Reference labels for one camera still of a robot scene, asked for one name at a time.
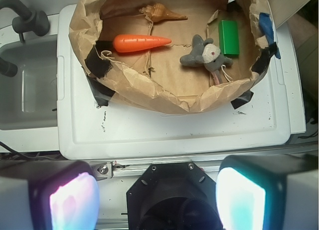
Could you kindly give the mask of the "gripper gel pad right finger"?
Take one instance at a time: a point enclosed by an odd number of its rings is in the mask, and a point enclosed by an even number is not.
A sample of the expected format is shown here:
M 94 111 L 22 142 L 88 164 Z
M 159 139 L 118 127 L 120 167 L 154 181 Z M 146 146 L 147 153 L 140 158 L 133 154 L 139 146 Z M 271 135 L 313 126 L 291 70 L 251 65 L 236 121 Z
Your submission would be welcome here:
M 229 155 L 220 165 L 216 202 L 227 230 L 317 230 L 318 156 Z

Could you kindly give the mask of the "gripper gel pad left finger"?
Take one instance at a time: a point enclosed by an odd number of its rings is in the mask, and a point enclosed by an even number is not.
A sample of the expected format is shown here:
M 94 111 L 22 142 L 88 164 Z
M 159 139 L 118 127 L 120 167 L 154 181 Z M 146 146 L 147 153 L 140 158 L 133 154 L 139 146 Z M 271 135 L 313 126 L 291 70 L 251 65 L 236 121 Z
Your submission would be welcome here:
M 93 230 L 99 186 L 85 161 L 2 160 L 2 230 Z

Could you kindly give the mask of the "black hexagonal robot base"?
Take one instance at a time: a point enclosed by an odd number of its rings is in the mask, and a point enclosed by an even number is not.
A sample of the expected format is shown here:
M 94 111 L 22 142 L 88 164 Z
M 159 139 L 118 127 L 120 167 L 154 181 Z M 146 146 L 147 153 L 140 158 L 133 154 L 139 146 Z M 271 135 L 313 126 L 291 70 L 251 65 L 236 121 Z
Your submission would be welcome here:
M 216 182 L 193 162 L 150 165 L 126 192 L 131 230 L 221 230 Z

